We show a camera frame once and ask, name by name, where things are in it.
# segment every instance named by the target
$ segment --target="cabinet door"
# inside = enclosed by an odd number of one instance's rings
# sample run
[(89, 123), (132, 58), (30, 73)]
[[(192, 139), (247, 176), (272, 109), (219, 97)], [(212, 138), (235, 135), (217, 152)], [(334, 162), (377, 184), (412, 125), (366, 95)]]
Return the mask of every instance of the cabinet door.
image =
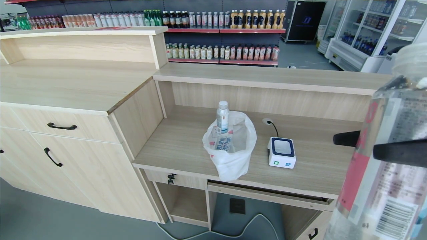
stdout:
[(120, 144), (32, 135), (101, 212), (160, 221)]
[[(71, 202), (83, 206), (93, 207), (93, 204), (77, 188), (77, 186), (56, 166), (45, 154), (43, 148), (27, 131), (0, 128), (1, 149), (4, 155), (15, 165), (27, 179), (31, 179), (42, 192), (28, 191), (42, 194), (58, 200)], [(16, 184), (25, 185), (26, 179), (17, 179)]]
[(46, 195), (40, 186), (25, 175), (4, 154), (0, 155), (0, 177), (13, 187), (44, 196)]

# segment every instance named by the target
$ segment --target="wall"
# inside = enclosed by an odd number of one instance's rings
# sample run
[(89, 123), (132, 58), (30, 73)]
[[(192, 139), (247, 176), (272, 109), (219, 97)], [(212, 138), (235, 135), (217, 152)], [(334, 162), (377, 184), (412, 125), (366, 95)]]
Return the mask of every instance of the wall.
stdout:
[(25, 8), (19, 4), (4, 4), (5, 0), (0, 0), (0, 14), (26, 12)]

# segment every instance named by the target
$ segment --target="barcode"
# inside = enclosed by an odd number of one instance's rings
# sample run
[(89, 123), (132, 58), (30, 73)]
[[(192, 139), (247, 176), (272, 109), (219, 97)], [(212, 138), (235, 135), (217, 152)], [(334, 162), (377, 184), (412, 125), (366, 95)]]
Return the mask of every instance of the barcode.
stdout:
[(410, 203), (399, 203), (395, 199), (387, 199), (384, 211), (375, 230), (389, 240), (404, 239), (418, 206)]

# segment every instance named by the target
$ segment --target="black cable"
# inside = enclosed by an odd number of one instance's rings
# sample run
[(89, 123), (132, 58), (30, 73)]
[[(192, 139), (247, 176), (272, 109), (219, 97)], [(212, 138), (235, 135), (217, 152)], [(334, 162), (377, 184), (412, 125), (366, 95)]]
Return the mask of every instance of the black cable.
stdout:
[(276, 130), (277, 137), (279, 137), (279, 132), (277, 131), (276, 125), (272, 121), (267, 121), (268, 124), (273, 124), (274, 129)]

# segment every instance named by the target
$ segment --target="display cooler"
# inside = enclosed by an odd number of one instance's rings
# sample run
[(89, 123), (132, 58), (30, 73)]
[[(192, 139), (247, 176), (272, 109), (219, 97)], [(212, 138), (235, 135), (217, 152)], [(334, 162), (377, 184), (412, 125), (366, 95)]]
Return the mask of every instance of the display cooler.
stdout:
[(345, 5), (347, 4), (347, 2), (347, 0), (337, 0), (335, 2), (335, 5), (333, 6), (332, 14), (329, 17), (325, 34), (323, 35), (323, 39), (320, 41), (320, 45), (317, 48), (317, 50), (322, 54), (326, 53), (326, 49), (328, 48), (330, 39), (335, 37), (339, 22), (341, 21), (341, 17), (344, 13)]
[(376, 73), (388, 51), (427, 41), (426, 17), (427, 0), (350, 0), (325, 57), (346, 71)]

